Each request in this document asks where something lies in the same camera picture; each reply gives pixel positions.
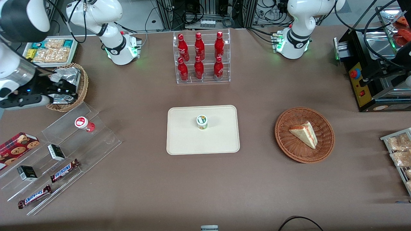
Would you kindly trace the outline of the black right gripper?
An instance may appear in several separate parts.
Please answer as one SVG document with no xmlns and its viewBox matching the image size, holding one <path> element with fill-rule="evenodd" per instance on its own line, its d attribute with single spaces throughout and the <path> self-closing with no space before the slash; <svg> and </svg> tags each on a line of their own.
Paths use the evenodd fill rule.
<svg viewBox="0 0 411 231">
<path fill-rule="evenodd" d="M 35 76 L 27 84 L 22 85 L 18 88 L 18 93 L 21 94 L 40 94 L 40 95 L 50 95 L 50 94 L 65 94 L 70 96 L 76 96 L 77 90 L 76 85 L 69 83 L 65 79 L 64 75 L 60 73 L 54 73 L 48 76 Z"/>
</svg>

